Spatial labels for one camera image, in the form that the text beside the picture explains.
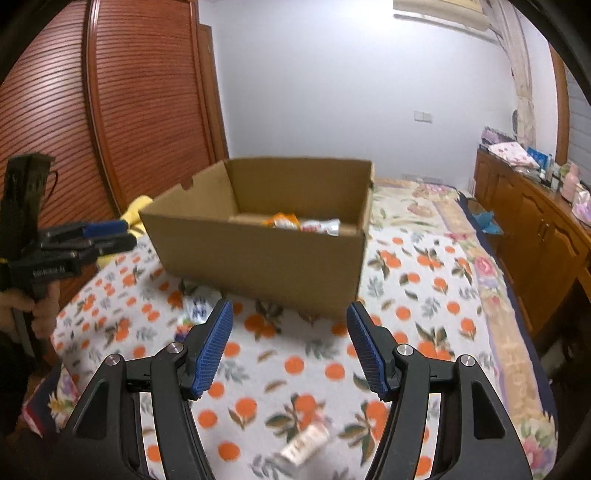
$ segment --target drawer handle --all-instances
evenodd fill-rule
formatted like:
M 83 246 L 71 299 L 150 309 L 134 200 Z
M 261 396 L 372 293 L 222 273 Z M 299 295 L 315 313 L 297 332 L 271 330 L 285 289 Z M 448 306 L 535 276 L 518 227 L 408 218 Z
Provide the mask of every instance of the drawer handle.
M 536 233 L 536 235 L 538 236 L 538 239 L 540 238 L 540 232 L 541 232 L 543 226 L 544 226 L 544 219 L 542 219 L 542 221 L 540 222 L 540 226 L 538 227 L 538 232 Z
M 548 233 L 548 230 L 550 230 L 550 224 L 546 223 L 544 232 L 542 233 L 542 241 L 543 242 L 546 240 L 546 234 Z

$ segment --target pink bottle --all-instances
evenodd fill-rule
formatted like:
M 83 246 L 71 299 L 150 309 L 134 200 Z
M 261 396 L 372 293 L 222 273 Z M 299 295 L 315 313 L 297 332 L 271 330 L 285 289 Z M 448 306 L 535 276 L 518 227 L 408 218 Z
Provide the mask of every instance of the pink bottle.
M 572 203 L 574 198 L 574 192 L 577 187 L 577 183 L 579 183 L 579 168 L 574 163 L 571 164 L 569 172 L 566 174 L 564 178 L 564 183 L 562 185 L 562 190 L 560 193 L 562 197 L 567 201 Z

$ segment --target cardboard box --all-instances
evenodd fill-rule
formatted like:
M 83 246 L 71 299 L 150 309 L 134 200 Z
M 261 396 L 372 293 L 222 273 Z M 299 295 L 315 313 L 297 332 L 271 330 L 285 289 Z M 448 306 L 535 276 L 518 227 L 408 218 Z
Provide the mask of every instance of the cardboard box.
M 141 212 L 164 268 L 223 291 L 342 319 L 354 301 L 371 211 L 373 165 L 335 158 L 216 163 Z M 339 236 L 274 229 L 278 213 L 341 221 Z

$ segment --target blue gripper pad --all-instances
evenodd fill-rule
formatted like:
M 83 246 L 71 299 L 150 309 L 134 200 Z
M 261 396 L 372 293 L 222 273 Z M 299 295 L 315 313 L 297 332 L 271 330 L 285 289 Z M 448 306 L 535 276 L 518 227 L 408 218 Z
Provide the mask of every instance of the blue gripper pad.
M 82 229 L 84 238 L 100 238 L 101 236 L 119 235 L 127 233 L 129 225 L 124 220 L 112 220 L 110 222 L 88 223 Z
M 366 322 L 370 322 L 370 327 L 375 327 L 367 312 L 365 314 Z M 379 350 L 368 332 L 368 326 L 361 318 L 360 313 L 356 310 L 355 304 L 351 304 L 347 309 L 347 330 L 355 347 L 355 352 L 359 357 L 361 368 L 365 374 L 365 379 L 368 381 L 369 389 L 377 393 L 380 397 L 387 394 L 389 391 L 386 382 L 386 366 L 385 361 L 380 355 Z
M 232 303 L 229 301 L 225 303 L 217 318 L 209 318 L 207 320 L 208 322 L 214 321 L 215 324 L 211 328 L 197 357 L 195 380 L 191 387 L 191 391 L 196 398 L 201 397 L 203 392 L 212 386 L 217 368 L 222 359 L 223 351 L 226 348 L 226 343 L 232 331 L 233 320 Z

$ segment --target white wall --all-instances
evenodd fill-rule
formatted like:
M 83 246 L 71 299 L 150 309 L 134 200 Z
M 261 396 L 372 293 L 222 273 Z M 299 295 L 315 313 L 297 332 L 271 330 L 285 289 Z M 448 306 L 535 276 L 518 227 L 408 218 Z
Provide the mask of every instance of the white wall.
M 530 55 L 536 150 L 556 156 L 558 103 L 550 47 L 540 31 L 521 13 L 518 15 Z
M 511 132 L 509 61 L 492 40 L 393 13 L 391 0 L 201 1 L 230 156 L 367 158 L 379 176 L 466 187 L 483 127 Z

